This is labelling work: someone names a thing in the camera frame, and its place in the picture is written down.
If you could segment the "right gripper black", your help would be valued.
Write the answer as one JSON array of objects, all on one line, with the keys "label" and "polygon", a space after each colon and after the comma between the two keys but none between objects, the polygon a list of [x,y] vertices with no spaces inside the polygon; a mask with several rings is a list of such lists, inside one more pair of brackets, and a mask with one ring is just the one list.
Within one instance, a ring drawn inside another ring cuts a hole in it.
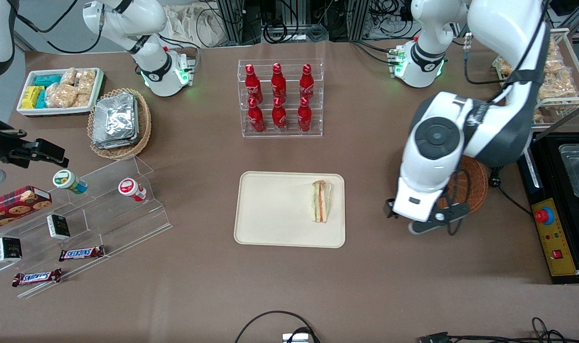
[{"label": "right gripper black", "polygon": [[[29,149],[24,149],[25,145],[28,144],[28,141],[24,140],[26,135],[26,131],[15,130],[8,124],[0,121],[0,163],[28,169],[30,161],[48,162],[62,169],[67,169],[70,160],[64,157],[65,149],[45,139],[35,139],[35,141],[31,143],[31,151],[33,154],[23,156],[22,154],[28,154],[30,152]],[[0,184],[5,182],[5,180],[6,172],[0,169]]]}]

